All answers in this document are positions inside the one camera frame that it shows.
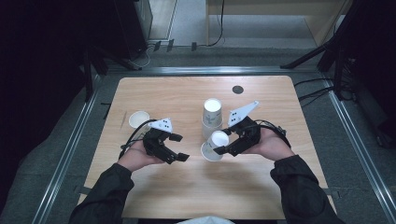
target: person's left hand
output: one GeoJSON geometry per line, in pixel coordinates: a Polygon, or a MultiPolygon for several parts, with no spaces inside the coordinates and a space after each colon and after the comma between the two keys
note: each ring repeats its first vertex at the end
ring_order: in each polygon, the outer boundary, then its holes
{"type": "Polygon", "coordinates": [[[143,141],[137,141],[128,148],[117,163],[133,172],[147,165],[163,163],[163,161],[154,156],[149,156],[143,146],[143,141]]]}

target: white bracket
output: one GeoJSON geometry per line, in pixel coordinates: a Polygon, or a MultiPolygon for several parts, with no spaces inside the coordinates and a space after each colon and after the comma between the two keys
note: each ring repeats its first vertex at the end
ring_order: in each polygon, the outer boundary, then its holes
{"type": "Polygon", "coordinates": [[[256,106],[259,105],[258,101],[254,101],[250,105],[244,105],[235,110],[230,111],[230,117],[228,118],[228,127],[233,127],[235,124],[242,121],[250,111],[252,111],[256,106]]]}
{"type": "Polygon", "coordinates": [[[155,128],[168,133],[171,133],[173,131],[171,119],[160,119],[157,121],[153,121],[150,122],[148,126],[150,128],[155,128]]]}

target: wooden table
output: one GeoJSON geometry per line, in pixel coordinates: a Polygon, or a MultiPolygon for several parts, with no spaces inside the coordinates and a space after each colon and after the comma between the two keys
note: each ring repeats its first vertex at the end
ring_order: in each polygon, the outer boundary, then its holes
{"type": "Polygon", "coordinates": [[[212,162],[202,156],[203,106],[212,97],[221,100],[224,120],[228,120],[230,110],[259,101],[249,116],[287,130],[293,151],[306,160],[320,186],[327,188],[296,92],[286,76],[122,79],[85,187],[91,188],[117,161],[120,146],[133,131],[128,118],[137,110],[145,110],[151,119],[171,118],[174,133],[182,134],[183,139],[179,143],[166,140],[166,146],[191,156],[186,162],[151,165],[133,173],[135,187],[126,200],[124,217],[284,219],[279,188],[269,175],[274,168],[272,161],[257,155],[226,154],[221,161],[212,162]],[[243,93],[233,93],[234,86],[243,87],[243,93]]]}
{"type": "MultiPolygon", "coordinates": [[[[206,0],[206,44],[209,44],[209,15],[221,15],[221,0],[206,0]]],[[[224,15],[302,15],[315,42],[323,44],[334,25],[346,14],[349,0],[226,0],[224,15]]]]}

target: metal floor track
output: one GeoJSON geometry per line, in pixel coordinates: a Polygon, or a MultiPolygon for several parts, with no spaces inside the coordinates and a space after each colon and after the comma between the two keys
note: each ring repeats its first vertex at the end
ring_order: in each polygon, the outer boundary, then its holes
{"type": "MultiPolygon", "coordinates": [[[[125,69],[112,70],[112,73],[123,73],[125,74],[125,69]]],[[[299,66],[296,69],[280,69],[278,66],[251,66],[251,67],[232,67],[232,66],[213,66],[213,67],[156,67],[147,68],[142,71],[128,72],[127,74],[132,77],[160,77],[160,76],[262,76],[270,74],[291,74],[291,73],[317,73],[318,70],[315,66],[299,66]]],[[[78,122],[75,126],[72,135],[70,136],[69,142],[64,149],[64,154],[58,163],[58,167],[49,182],[46,189],[46,193],[36,211],[33,223],[46,223],[47,217],[50,213],[50,209],[53,202],[57,196],[60,186],[64,180],[64,175],[68,169],[69,163],[73,158],[74,150],[80,138],[81,132],[84,129],[85,123],[89,115],[91,114],[92,106],[95,102],[95,98],[98,89],[101,85],[102,79],[96,76],[94,81],[94,89],[91,100],[86,103],[81,111],[78,118],[78,122]]],[[[324,81],[325,87],[330,87],[332,85],[329,81],[324,81]]],[[[371,156],[361,141],[361,137],[357,132],[350,116],[348,115],[347,109],[345,108],[343,102],[338,101],[335,94],[331,91],[330,97],[334,109],[336,110],[340,120],[342,121],[344,128],[348,134],[348,137],[355,149],[356,154],[361,162],[361,166],[365,171],[373,190],[387,216],[389,223],[396,224],[396,205],[393,197],[390,193],[389,188],[386,186],[381,174],[375,167],[371,156]]]]}

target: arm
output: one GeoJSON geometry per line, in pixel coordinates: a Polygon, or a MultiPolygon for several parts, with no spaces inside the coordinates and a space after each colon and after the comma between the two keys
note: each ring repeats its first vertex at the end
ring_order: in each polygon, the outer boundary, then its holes
{"type": "Polygon", "coordinates": [[[125,200],[134,187],[132,172],[155,163],[163,161],[148,156],[141,141],[133,144],[100,175],[85,200],[73,210],[69,223],[122,223],[125,200]]]}
{"type": "Polygon", "coordinates": [[[259,154],[275,162],[271,177],[279,185],[288,223],[344,223],[332,210],[329,199],[308,165],[274,132],[261,129],[259,144],[246,154],[259,154]]]}

